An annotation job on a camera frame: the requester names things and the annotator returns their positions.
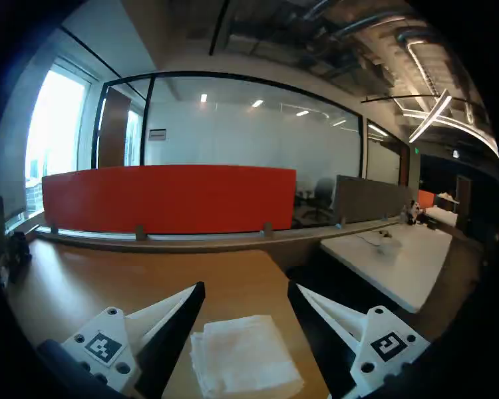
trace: wooden desk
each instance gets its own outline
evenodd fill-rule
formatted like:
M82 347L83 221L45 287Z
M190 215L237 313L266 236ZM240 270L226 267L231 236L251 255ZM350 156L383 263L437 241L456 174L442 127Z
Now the wooden desk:
M193 331L205 323L271 315L305 381L296 398L329 393L287 298L288 280L263 251L204 254L137 254L95 251L36 239L33 260L9 302L28 339L64 341L113 305L131 313L196 281L206 298ZM163 398L201 398L187 340Z
M420 225L384 228L401 242L396 255L383 255L355 234L324 239L324 251L340 260L408 312L418 312L434 286L452 237Z

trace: gray desk divider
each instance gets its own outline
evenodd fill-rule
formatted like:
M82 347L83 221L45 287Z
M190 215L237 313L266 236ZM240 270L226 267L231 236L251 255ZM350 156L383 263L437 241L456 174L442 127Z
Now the gray desk divider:
M337 176L335 186L335 223L347 223L393 217L413 196L406 186L376 182L349 176Z

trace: black office chair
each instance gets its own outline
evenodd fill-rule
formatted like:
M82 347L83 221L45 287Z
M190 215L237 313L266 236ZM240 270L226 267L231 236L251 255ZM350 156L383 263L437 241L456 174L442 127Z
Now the black office chair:
M321 178L316 183L314 189L314 198L309 198L307 204L315 209L306 211L303 217L314 216L316 221L319 221L320 216L327 219L332 218L332 211L329 209L332 202L333 190L335 189L335 181L331 178Z

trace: white napkin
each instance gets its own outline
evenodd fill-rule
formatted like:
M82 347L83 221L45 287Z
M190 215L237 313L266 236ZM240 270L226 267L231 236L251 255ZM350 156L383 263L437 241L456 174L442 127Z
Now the white napkin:
M207 323L190 342L192 366L206 399L287 399L303 387L270 316Z

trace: orange privacy panel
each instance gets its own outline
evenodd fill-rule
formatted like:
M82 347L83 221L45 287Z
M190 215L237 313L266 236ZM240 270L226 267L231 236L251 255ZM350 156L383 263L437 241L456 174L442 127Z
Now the orange privacy panel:
M434 194L430 192L426 192L423 190L419 190L418 192L418 203L420 204L420 208L428 208L433 207L434 205Z
M145 233L289 229L295 170L162 165L43 178L45 219L61 229Z

